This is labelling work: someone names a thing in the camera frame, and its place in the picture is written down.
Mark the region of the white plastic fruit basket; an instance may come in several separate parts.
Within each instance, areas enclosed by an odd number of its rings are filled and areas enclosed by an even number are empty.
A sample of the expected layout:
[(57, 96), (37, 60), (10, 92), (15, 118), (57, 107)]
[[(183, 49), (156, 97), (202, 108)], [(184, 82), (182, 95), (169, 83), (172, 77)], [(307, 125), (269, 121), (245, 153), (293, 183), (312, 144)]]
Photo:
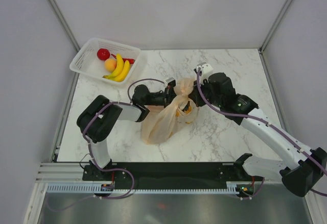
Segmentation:
[[(103, 78), (103, 76), (109, 74), (109, 72), (105, 70), (104, 61), (101, 61), (97, 57), (97, 52), (101, 48), (107, 49), (111, 55), (121, 54), (122, 58), (134, 60), (127, 77), (122, 82), (115, 82)], [(69, 65), (69, 68), (74, 72), (102, 81), (112, 86), (124, 86), (127, 84), (129, 79), (140, 75), (145, 64), (146, 58), (143, 56), (142, 51), (137, 47), (132, 47), (101, 38), (91, 38), (75, 55), (71, 64)]]

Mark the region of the fake yellow banana bunch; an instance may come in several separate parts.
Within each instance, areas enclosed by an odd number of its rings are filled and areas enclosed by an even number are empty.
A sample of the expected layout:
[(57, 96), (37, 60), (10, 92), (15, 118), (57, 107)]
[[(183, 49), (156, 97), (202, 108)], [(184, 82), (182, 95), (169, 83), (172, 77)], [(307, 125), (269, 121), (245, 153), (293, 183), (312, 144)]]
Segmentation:
[(128, 61), (123, 61), (123, 57), (120, 54), (117, 54), (116, 57), (116, 69), (113, 72), (110, 72), (110, 74), (102, 76), (102, 78), (115, 82), (122, 82), (127, 77), (131, 68), (131, 64)]

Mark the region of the peach banana-print plastic bag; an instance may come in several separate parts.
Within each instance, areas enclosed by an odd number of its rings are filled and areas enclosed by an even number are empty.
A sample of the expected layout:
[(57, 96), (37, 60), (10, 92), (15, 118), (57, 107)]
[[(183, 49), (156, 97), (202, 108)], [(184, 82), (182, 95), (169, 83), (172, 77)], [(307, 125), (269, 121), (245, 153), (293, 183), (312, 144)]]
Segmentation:
[(198, 117), (199, 108), (189, 98), (194, 89), (194, 78), (177, 81), (174, 91), (176, 97), (171, 104), (164, 107), (164, 91), (150, 95), (148, 116), (141, 125), (141, 139), (146, 144), (166, 142), (186, 125), (192, 124)]

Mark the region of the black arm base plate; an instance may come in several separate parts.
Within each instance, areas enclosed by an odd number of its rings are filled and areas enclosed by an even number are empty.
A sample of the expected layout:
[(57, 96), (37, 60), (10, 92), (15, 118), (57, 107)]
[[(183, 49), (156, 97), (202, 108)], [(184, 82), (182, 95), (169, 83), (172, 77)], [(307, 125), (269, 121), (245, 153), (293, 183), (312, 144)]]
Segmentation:
[(122, 168), (134, 176), (134, 189), (218, 189), (227, 182), (261, 181), (233, 162), (116, 162), (107, 169)]

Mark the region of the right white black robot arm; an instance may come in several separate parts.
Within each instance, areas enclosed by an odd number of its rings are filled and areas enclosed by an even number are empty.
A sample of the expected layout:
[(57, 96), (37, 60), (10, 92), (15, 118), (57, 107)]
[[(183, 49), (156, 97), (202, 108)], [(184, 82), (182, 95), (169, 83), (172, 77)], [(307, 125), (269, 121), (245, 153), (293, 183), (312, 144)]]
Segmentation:
[(240, 157), (242, 163), (233, 168), (237, 179), (258, 176), (281, 181), (292, 194), (299, 197), (310, 191), (323, 195), (314, 190), (314, 186), (326, 175), (325, 150), (320, 147), (312, 149), (276, 126), (256, 102), (235, 92), (231, 79), (225, 73), (201, 68), (196, 68), (195, 73), (190, 98), (198, 107), (207, 105), (234, 121), (256, 135), (280, 157), (276, 161), (244, 154)]

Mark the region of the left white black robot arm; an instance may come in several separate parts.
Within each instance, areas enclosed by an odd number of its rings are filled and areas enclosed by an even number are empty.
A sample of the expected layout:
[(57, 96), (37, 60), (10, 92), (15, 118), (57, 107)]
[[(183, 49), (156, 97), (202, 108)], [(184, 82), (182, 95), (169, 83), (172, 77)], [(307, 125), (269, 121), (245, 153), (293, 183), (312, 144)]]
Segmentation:
[(110, 178), (111, 157), (107, 147), (107, 137), (118, 120), (144, 121), (150, 113), (148, 106), (166, 107), (176, 96), (176, 81), (171, 80), (165, 89), (151, 92), (144, 84), (135, 87), (130, 103), (112, 102), (98, 95), (79, 115), (77, 126), (88, 143), (89, 154), (95, 165), (94, 174), (100, 180)]

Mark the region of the aluminium frame rail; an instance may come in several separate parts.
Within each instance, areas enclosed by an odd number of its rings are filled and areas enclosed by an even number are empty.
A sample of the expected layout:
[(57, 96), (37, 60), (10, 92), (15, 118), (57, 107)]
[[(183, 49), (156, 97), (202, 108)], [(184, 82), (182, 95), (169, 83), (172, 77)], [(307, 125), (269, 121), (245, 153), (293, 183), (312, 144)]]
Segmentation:
[[(243, 163), (234, 163), (244, 167)], [(270, 181), (279, 182), (282, 174), (289, 170), (281, 161), (255, 160), (254, 170), (245, 172), (251, 177), (265, 177)], [(37, 174), (37, 180), (46, 182), (127, 182), (132, 177), (134, 176), (131, 172), (122, 168), (103, 172), (89, 163), (43, 163)]]

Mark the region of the fake orange fruit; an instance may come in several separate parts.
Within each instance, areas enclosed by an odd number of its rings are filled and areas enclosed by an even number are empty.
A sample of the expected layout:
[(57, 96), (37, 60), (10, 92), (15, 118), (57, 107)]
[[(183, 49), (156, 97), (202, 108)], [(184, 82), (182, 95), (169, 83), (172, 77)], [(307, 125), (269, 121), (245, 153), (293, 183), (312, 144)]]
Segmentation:
[(107, 59), (104, 61), (104, 67), (108, 72), (113, 72), (116, 69), (117, 60), (116, 59)]

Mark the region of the fake red chili pepper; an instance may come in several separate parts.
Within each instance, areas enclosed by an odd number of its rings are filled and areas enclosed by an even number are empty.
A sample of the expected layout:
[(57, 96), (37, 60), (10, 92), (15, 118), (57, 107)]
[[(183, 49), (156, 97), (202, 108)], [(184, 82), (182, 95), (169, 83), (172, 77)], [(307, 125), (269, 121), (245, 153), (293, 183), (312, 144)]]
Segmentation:
[[(114, 54), (111, 54), (112, 57), (114, 57), (115, 59), (117, 59), (116, 55)], [(122, 58), (123, 61), (128, 61), (130, 64), (134, 64), (135, 63), (135, 60), (132, 59), (132, 58)]]

